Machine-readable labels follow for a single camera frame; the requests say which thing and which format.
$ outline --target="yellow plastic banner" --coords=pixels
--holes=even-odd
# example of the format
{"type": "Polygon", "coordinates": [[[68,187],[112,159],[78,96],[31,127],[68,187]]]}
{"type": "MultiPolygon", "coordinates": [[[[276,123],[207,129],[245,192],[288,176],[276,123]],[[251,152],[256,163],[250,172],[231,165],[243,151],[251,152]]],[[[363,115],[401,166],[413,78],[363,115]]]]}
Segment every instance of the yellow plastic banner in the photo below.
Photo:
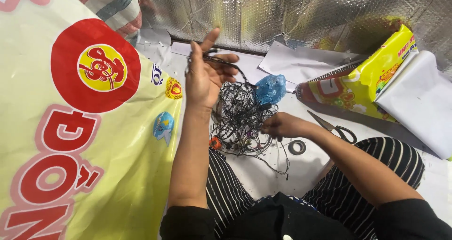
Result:
{"type": "Polygon", "coordinates": [[[394,75],[411,50],[416,48],[413,33],[402,25],[375,53],[348,75],[301,83],[301,99],[331,104],[364,115],[394,122],[376,105],[376,94],[394,75]]]}
{"type": "Polygon", "coordinates": [[[156,239],[180,83],[78,0],[0,20],[0,238],[156,239]]]}

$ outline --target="white work surface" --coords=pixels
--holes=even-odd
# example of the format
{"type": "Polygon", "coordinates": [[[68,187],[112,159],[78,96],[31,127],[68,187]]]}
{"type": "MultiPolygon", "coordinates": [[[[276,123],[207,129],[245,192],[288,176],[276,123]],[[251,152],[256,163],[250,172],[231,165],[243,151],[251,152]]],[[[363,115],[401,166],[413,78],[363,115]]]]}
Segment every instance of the white work surface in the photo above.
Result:
{"type": "MultiPolygon", "coordinates": [[[[137,44],[137,50],[162,70],[176,78],[185,87],[184,71],[187,57],[171,52],[171,47],[137,44]]],[[[452,163],[432,156],[432,151],[403,126],[384,120],[364,116],[359,113],[341,110],[322,104],[303,104],[294,94],[287,93],[278,103],[280,112],[287,112],[307,121],[317,123],[307,112],[311,110],[325,121],[333,125],[344,126],[353,131],[358,141],[370,137],[390,136],[418,149],[426,166],[421,180],[419,193],[430,203],[436,214],[452,226],[452,163]]],[[[185,100],[182,103],[181,120],[185,111],[185,100]]],[[[177,130],[180,139],[182,121],[177,130]]],[[[308,139],[301,138],[306,144],[306,152],[300,156],[286,152],[290,160],[289,179],[274,173],[263,162],[249,157],[227,155],[227,162],[234,170],[238,179],[256,200],[260,197],[282,191],[288,195],[302,197],[315,183],[318,174],[328,162],[329,157],[308,139]]],[[[283,145],[289,139],[283,139],[283,145]]],[[[262,156],[270,165],[279,171],[285,171],[285,154],[282,148],[270,147],[262,156]]]]}

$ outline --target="black electrical tape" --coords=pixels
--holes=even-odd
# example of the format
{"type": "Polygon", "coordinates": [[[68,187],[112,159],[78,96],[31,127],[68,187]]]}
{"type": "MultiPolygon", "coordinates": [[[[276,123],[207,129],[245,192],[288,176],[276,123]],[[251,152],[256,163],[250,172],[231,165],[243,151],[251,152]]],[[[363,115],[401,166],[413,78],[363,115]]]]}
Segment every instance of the black electrical tape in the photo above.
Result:
{"type": "Polygon", "coordinates": [[[294,140],[289,143],[289,152],[295,156],[299,156],[306,151],[306,144],[301,140],[294,140]],[[300,151],[295,151],[293,145],[298,144],[302,148],[300,151]]]}

